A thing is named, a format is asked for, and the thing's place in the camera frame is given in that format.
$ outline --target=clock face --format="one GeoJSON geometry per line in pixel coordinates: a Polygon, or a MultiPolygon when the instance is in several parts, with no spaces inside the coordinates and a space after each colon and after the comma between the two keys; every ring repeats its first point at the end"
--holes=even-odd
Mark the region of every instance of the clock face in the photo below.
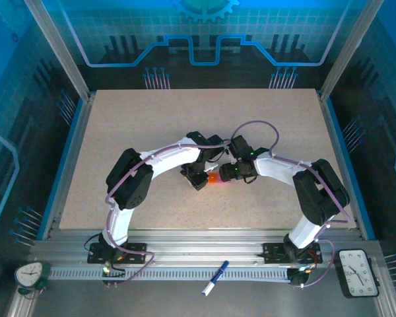
{"type": "Polygon", "coordinates": [[[16,281],[23,287],[32,287],[38,282],[42,274],[42,263],[33,262],[21,266],[15,272],[16,281]]]}
{"type": "Polygon", "coordinates": [[[339,258],[353,297],[377,296],[378,288],[363,250],[341,250],[339,258]]]}

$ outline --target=glass panel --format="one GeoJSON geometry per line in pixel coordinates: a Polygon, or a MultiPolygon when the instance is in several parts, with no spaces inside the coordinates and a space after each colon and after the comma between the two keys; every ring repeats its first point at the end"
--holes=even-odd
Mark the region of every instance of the glass panel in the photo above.
{"type": "Polygon", "coordinates": [[[44,212],[65,145],[74,109],[65,95],[77,104],[24,2],[0,1],[0,316],[13,295],[13,271],[35,239],[35,218],[44,212]]]}
{"type": "Polygon", "coordinates": [[[331,101],[374,232],[396,253],[396,0],[385,0],[331,101]]]}
{"type": "Polygon", "coordinates": [[[364,4],[46,1],[91,90],[319,88],[364,4]]]}

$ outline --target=metal post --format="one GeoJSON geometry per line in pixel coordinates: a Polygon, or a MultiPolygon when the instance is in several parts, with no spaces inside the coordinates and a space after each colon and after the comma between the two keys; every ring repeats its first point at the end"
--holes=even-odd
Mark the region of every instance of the metal post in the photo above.
{"type": "Polygon", "coordinates": [[[90,91],[44,4],[41,0],[24,1],[79,96],[88,101],[90,91]]]}
{"type": "Polygon", "coordinates": [[[325,102],[329,98],[337,81],[341,78],[343,71],[370,27],[371,22],[376,17],[383,1],[384,0],[369,0],[362,10],[321,88],[322,102],[325,102]]]}

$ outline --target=grid pattern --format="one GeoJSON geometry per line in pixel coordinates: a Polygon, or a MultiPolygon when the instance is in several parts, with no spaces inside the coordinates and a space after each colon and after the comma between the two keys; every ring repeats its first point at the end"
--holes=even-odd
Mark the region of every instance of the grid pattern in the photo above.
{"type": "Polygon", "coordinates": [[[388,96],[396,110],[396,47],[377,18],[368,29],[350,65],[356,65],[358,60],[367,57],[379,74],[371,87],[371,93],[378,100],[388,96]]]}
{"type": "MultiPolygon", "coordinates": [[[[283,36],[289,34],[286,52],[289,52],[295,34],[299,34],[298,47],[305,45],[304,53],[310,61],[319,61],[328,41],[343,13],[342,9],[244,9],[237,7],[233,13],[216,22],[193,22],[185,19],[176,10],[117,10],[117,11],[68,11],[67,14],[81,44],[92,63],[99,63],[106,53],[104,46],[110,46],[109,37],[135,35],[138,48],[145,49],[157,37],[164,34],[187,34],[198,36],[199,49],[209,50],[210,36],[241,33],[252,36],[264,48],[270,48],[275,34],[280,36],[275,52],[281,50],[283,36]]],[[[338,53],[346,39],[358,10],[350,10],[340,29],[335,48],[338,53]]],[[[75,60],[81,56],[61,13],[51,13],[75,60]]]]}
{"type": "Polygon", "coordinates": [[[41,57],[58,65],[50,46],[35,22],[19,40],[0,78],[0,135],[8,137],[24,98],[37,100],[41,89],[33,79],[41,57]]]}

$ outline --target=clock hands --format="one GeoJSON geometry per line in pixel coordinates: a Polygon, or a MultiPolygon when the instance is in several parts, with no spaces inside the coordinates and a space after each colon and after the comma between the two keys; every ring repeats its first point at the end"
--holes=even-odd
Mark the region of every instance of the clock hands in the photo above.
{"type": "Polygon", "coordinates": [[[353,272],[355,272],[355,274],[356,274],[356,276],[358,276],[359,281],[361,282],[362,286],[364,286],[364,282],[362,281],[361,276],[359,275],[359,273],[353,267],[349,266],[349,268],[351,270],[353,270],[353,272]]]}

